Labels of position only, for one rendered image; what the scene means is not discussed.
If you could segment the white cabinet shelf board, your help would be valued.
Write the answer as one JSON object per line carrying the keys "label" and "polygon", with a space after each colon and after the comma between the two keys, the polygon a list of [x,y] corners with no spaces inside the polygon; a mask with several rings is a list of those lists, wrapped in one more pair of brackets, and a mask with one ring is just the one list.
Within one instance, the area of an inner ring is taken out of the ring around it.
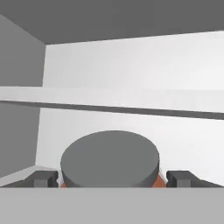
{"label": "white cabinet shelf board", "polygon": [[0,102],[52,109],[224,120],[222,90],[0,87]]}

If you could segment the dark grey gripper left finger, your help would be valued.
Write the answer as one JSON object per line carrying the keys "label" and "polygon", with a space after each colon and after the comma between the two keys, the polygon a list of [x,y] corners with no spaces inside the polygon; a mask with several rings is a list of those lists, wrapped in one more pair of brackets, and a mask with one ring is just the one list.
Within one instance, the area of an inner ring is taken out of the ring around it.
{"label": "dark grey gripper left finger", "polygon": [[57,171],[35,171],[25,179],[13,184],[14,187],[58,187]]}

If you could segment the white cabinet interior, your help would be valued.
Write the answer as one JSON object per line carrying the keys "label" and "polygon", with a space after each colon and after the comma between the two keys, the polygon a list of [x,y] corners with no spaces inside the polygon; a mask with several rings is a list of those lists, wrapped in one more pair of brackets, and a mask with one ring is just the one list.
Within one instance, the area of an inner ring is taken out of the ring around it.
{"label": "white cabinet interior", "polygon": [[[224,0],[0,0],[0,87],[224,91]],[[0,182],[103,130],[224,186],[224,120],[0,102]]]}

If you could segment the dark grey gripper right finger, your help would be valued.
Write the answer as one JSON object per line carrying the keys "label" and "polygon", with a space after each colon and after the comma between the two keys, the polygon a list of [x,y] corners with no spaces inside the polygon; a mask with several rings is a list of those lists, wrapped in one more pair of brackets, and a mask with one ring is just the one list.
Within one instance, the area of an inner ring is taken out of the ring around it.
{"label": "dark grey gripper right finger", "polygon": [[166,177],[167,187],[220,187],[220,185],[196,177],[190,171],[168,171]]}

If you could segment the orange honey bottle grey cap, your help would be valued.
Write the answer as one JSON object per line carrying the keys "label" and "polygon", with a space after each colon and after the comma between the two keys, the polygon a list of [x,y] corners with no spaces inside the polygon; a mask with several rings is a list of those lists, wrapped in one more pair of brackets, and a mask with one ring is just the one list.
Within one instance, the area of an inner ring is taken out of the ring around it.
{"label": "orange honey bottle grey cap", "polygon": [[159,162],[156,145],[145,136],[106,130],[71,143],[60,168],[68,187],[151,187]]}

